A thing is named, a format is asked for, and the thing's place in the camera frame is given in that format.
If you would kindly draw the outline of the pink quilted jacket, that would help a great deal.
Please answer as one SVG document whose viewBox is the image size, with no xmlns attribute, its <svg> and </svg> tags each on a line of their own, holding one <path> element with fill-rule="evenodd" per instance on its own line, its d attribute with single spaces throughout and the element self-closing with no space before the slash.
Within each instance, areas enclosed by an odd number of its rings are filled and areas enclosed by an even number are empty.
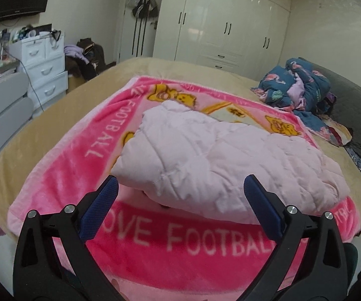
<svg viewBox="0 0 361 301">
<path fill-rule="evenodd" d="M 256 224 L 244 180 L 309 215 L 349 195 L 340 166 L 301 137 L 216 120 L 175 101 L 146 110 L 111 173 L 151 200 L 208 219 Z"/>
</svg>

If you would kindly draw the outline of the dark clothes pile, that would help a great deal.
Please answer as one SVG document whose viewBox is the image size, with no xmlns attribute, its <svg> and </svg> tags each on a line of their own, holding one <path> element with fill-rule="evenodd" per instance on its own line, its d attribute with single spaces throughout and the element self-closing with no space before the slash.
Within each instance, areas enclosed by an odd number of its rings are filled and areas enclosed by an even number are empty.
<svg viewBox="0 0 361 301">
<path fill-rule="evenodd" d="M 76 45 L 64 46 L 65 68 L 69 75 L 86 82 L 114 67 L 116 61 L 107 63 L 104 48 L 91 38 L 80 39 Z"/>
</svg>

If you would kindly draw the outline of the dark grey headboard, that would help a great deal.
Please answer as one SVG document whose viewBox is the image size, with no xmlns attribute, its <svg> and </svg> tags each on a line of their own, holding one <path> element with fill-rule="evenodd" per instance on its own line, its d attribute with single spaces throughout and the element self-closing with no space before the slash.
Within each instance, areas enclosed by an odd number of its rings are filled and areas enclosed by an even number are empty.
<svg viewBox="0 0 361 301">
<path fill-rule="evenodd" d="M 344 147 L 361 172 L 361 87 L 318 64 L 298 58 L 314 80 L 306 89 L 309 111 L 295 111 L 315 135 Z"/>
</svg>

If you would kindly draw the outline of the teal floral duvet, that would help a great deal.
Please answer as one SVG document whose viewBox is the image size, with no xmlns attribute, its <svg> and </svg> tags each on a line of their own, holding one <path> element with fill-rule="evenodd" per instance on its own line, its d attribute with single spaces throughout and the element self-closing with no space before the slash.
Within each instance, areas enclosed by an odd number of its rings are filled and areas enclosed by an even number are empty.
<svg viewBox="0 0 361 301">
<path fill-rule="evenodd" d="M 330 81 L 311 63 L 290 58 L 284 67 L 271 69 L 251 90 L 265 104 L 293 113 L 325 141 L 338 147 L 351 142 L 351 132 L 330 117 L 337 102 Z"/>
</svg>

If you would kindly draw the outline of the white drawer chest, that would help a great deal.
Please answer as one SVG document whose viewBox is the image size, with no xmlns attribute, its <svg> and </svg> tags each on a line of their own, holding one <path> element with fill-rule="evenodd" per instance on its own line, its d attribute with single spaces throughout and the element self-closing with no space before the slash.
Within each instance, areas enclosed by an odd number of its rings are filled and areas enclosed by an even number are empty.
<svg viewBox="0 0 361 301">
<path fill-rule="evenodd" d="M 64 33 L 41 32 L 9 46 L 9 56 L 19 61 L 17 71 L 30 80 L 28 97 L 34 112 L 41 112 L 63 97 L 68 90 L 65 68 Z"/>
</svg>

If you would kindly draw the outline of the white door with hooks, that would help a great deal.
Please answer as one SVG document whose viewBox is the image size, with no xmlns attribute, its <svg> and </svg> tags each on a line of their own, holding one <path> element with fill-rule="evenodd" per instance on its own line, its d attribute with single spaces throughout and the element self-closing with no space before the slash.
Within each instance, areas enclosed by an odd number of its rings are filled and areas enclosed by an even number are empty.
<svg viewBox="0 0 361 301">
<path fill-rule="evenodd" d="M 161 8 L 161 1 L 155 0 L 158 9 Z M 135 17 L 133 9 L 137 4 L 137 0 L 120 0 L 114 53 L 118 63 L 153 55 L 158 18 Z"/>
</svg>

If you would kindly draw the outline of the white glossy wardrobe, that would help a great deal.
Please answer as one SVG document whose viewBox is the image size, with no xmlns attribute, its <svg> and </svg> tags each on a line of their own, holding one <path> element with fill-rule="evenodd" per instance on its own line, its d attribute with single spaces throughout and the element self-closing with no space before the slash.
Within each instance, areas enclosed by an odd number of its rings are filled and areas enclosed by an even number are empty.
<svg viewBox="0 0 361 301">
<path fill-rule="evenodd" d="M 291 0 L 162 0 L 153 56 L 259 81 L 278 65 Z"/>
</svg>

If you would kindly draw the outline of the hanging black bags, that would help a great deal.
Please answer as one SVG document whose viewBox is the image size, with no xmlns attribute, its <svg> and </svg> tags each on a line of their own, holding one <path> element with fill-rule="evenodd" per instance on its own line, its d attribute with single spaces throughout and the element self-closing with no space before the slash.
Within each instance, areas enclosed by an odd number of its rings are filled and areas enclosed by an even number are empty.
<svg viewBox="0 0 361 301">
<path fill-rule="evenodd" d="M 159 16 L 157 0 L 128 0 L 127 7 L 132 10 L 135 19 L 152 19 Z"/>
</svg>

